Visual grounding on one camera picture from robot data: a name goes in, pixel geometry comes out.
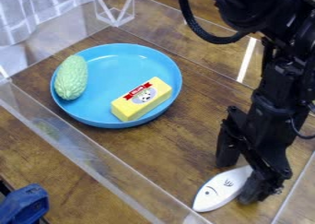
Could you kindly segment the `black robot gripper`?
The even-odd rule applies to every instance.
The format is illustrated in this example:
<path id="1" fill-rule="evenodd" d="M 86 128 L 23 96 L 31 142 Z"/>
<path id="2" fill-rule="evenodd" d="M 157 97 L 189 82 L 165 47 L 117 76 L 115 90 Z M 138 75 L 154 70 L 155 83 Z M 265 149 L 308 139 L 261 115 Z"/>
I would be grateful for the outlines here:
<path id="1" fill-rule="evenodd" d="M 282 193 L 285 180 L 293 175 L 288 148 L 310 113 L 310 102 L 293 95 L 274 98 L 257 89 L 252 100 L 249 112 L 229 106 L 216 152 L 218 168 L 234 166 L 245 155 L 254 169 L 238 197 L 244 205 Z"/>

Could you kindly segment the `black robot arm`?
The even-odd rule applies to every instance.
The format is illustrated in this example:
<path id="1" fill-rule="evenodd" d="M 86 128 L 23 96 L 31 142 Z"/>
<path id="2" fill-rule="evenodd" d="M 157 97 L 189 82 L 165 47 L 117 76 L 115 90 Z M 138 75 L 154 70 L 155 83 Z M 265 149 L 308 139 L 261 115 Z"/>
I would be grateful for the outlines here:
<path id="1" fill-rule="evenodd" d="M 309 0 L 285 0 L 262 32 L 262 79 L 249 112 L 229 107 L 217 145 L 217 165 L 245 157 L 253 172 L 242 189 L 245 205 L 265 200 L 292 178 L 286 150 L 306 122 L 315 101 L 315 6 Z"/>

